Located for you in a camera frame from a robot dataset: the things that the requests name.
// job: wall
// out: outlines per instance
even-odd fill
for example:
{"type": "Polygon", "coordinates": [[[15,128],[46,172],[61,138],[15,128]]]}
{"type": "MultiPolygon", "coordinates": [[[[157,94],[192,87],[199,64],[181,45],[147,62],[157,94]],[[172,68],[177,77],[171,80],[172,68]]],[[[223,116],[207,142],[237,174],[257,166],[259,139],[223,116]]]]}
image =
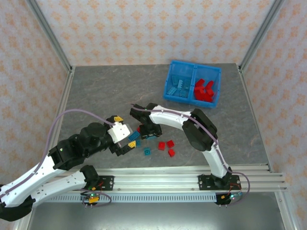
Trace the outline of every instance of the wall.
{"type": "Polygon", "coordinates": [[[38,0],[72,65],[240,63],[273,0],[38,0]]]}
{"type": "Polygon", "coordinates": [[[285,172],[296,214],[306,227],[306,1],[285,1],[244,77],[274,170],[285,172]]]}
{"type": "MultiPolygon", "coordinates": [[[[66,79],[25,0],[0,1],[0,184],[41,158],[66,79]]],[[[0,229],[9,229],[0,220],[0,229]]]]}

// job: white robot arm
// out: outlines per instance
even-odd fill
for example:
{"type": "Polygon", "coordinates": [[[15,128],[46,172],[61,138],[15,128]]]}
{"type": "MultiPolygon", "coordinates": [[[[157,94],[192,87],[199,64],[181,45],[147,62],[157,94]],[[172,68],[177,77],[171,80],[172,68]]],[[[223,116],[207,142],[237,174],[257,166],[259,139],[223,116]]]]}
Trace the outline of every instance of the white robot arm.
{"type": "MultiPolygon", "coordinates": [[[[178,128],[181,130],[183,130],[183,126],[184,126],[183,123],[185,121],[188,121],[188,118],[185,116],[178,115],[178,113],[192,117],[192,114],[191,114],[192,112],[180,112],[176,110],[166,109],[160,105],[155,106],[153,110],[161,111],[161,112],[151,112],[151,114],[149,115],[149,118],[154,124],[171,126],[171,127],[178,128]],[[167,113],[165,111],[173,111],[173,112],[176,112],[176,114],[167,113]]],[[[201,151],[201,152],[205,156],[210,166],[211,174],[216,177],[222,178],[223,176],[226,175],[227,170],[223,166],[223,162],[225,162],[224,159],[223,159],[223,162],[221,162],[218,156],[217,149],[219,150],[219,146],[213,144],[211,146],[211,150],[206,150],[206,151],[201,151]]]]}
{"type": "Polygon", "coordinates": [[[131,133],[131,128],[123,124],[122,118],[112,116],[107,121],[114,122],[114,125],[91,123],[80,134],[72,135],[52,148],[36,173],[37,165],[15,181],[0,187],[0,219],[15,221],[27,215],[32,207],[53,196],[82,189],[86,185],[95,186],[99,176],[94,167],[89,165],[60,180],[47,181],[82,164],[85,158],[96,152],[109,148],[120,156],[135,148],[133,142],[124,147],[119,144],[131,133]]]}
{"type": "MultiPolygon", "coordinates": [[[[214,186],[222,190],[229,187],[231,171],[220,153],[217,129],[201,110],[180,112],[150,103],[145,108],[134,105],[130,115],[142,123],[142,139],[162,135],[160,124],[183,130],[191,146],[203,153],[210,166],[211,175],[206,181],[208,187],[214,186]]],[[[131,133],[131,128],[123,124],[122,118],[112,116],[107,121],[114,122],[114,125],[91,123],[83,128],[80,134],[72,135],[52,148],[36,173],[34,171],[37,166],[15,181],[0,187],[0,219],[15,221],[53,196],[97,186],[99,176],[94,167],[89,165],[70,176],[50,183],[47,181],[82,164],[85,158],[96,152],[109,148],[112,153],[120,156],[135,148],[135,141],[124,147],[119,145],[119,141],[131,133]]]]}
{"type": "Polygon", "coordinates": [[[218,189],[229,186],[231,169],[220,152],[217,129],[202,110],[181,112],[149,103],[145,108],[135,104],[130,110],[130,115],[142,123],[140,125],[142,139],[162,135],[160,124],[183,130],[191,146],[203,153],[210,166],[211,176],[206,185],[218,189]]]}

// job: gray table surface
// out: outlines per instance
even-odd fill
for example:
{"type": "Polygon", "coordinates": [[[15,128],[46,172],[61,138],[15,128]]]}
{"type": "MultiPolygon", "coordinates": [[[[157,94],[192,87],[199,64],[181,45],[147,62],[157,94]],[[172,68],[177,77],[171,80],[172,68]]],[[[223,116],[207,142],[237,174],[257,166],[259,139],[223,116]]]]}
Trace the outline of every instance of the gray table surface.
{"type": "MultiPolygon", "coordinates": [[[[217,127],[220,149],[228,164],[267,163],[236,65],[212,66],[222,69],[220,99],[214,109],[164,100],[164,83],[169,65],[77,67],[66,109],[81,108],[103,118],[119,115],[136,130],[139,122],[129,115],[130,104],[146,106],[152,102],[180,111],[192,111],[197,107],[217,127]]],[[[59,140],[79,133],[82,127],[96,121],[82,113],[65,115],[59,140]]],[[[161,137],[143,140],[141,148],[133,149],[124,156],[117,157],[106,150],[86,159],[84,164],[96,168],[208,165],[204,156],[191,147],[182,131],[162,126],[162,132],[161,137]],[[159,141],[170,139],[175,143],[176,152],[172,158],[167,150],[157,149],[159,141]],[[144,155],[144,147],[151,148],[150,156],[144,155]]]]}

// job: floor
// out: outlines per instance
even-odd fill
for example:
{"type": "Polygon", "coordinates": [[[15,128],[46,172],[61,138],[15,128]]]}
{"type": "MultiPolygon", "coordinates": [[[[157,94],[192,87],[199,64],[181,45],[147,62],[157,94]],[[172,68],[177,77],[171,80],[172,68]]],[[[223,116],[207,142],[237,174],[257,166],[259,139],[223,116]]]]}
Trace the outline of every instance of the floor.
{"type": "MultiPolygon", "coordinates": [[[[247,97],[235,64],[214,64],[222,69],[221,94],[215,109],[202,108],[218,129],[220,149],[228,164],[267,163],[263,143],[256,128],[247,97]]],[[[192,111],[196,106],[163,99],[169,65],[132,65],[77,67],[71,85],[66,109],[81,108],[108,118],[119,115],[136,130],[139,122],[130,117],[131,103],[146,106],[156,103],[163,107],[192,111]]],[[[64,116],[59,140],[79,133],[82,127],[96,121],[81,113],[64,116]]],[[[163,167],[207,165],[204,156],[192,148],[182,131],[162,126],[163,135],[143,140],[125,156],[117,157],[109,150],[96,153],[84,164],[96,168],[163,167]],[[176,155],[157,150],[159,141],[172,139],[176,155]],[[152,154],[145,156],[143,147],[152,154]]]]}
{"type": "Polygon", "coordinates": [[[55,229],[284,230],[284,226],[274,193],[251,193],[240,205],[228,208],[214,203],[113,203],[94,209],[81,203],[41,204],[28,230],[55,229]]]}

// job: red lego brick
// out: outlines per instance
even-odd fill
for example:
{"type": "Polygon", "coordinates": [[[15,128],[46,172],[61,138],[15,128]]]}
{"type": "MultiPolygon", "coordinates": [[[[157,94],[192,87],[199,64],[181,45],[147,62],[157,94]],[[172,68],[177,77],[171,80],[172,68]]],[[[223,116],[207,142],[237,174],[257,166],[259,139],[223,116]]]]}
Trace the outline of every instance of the red lego brick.
{"type": "Polygon", "coordinates": [[[207,93],[205,93],[202,100],[205,102],[212,102],[213,99],[207,93]]]}
{"type": "Polygon", "coordinates": [[[170,150],[168,151],[168,154],[169,154],[170,157],[173,157],[173,156],[175,155],[175,151],[172,150],[172,149],[170,149],[170,150]]]}
{"type": "Polygon", "coordinates": [[[194,92],[195,92],[195,91],[199,91],[199,90],[200,90],[200,91],[203,91],[204,89],[205,89],[204,86],[198,86],[198,87],[195,87],[195,88],[194,88],[194,92]]]}
{"type": "Polygon", "coordinates": [[[208,89],[211,89],[211,87],[213,86],[213,84],[214,84],[214,81],[210,81],[210,82],[208,82],[208,84],[206,85],[206,87],[205,87],[205,90],[208,90],[208,89]]]}
{"type": "Polygon", "coordinates": [[[206,97],[206,93],[203,90],[194,91],[196,100],[203,101],[206,97]]]}
{"type": "Polygon", "coordinates": [[[166,144],[167,144],[167,146],[168,146],[169,148],[172,148],[172,147],[175,146],[175,144],[174,144],[174,142],[173,142],[172,140],[169,140],[166,144]]]}
{"type": "Polygon", "coordinates": [[[202,96],[200,91],[194,92],[196,100],[202,101],[202,96]]]}
{"type": "Polygon", "coordinates": [[[212,96],[214,95],[214,92],[213,92],[212,89],[207,89],[207,90],[206,90],[206,93],[207,93],[210,97],[212,97],[212,96]]]}
{"type": "Polygon", "coordinates": [[[202,86],[205,83],[204,79],[200,79],[198,82],[196,82],[195,87],[202,86]]]}
{"type": "Polygon", "coordinates": [[[165,150],[165,142],[159,142],[158,149],[161,151],[165,150]]]}

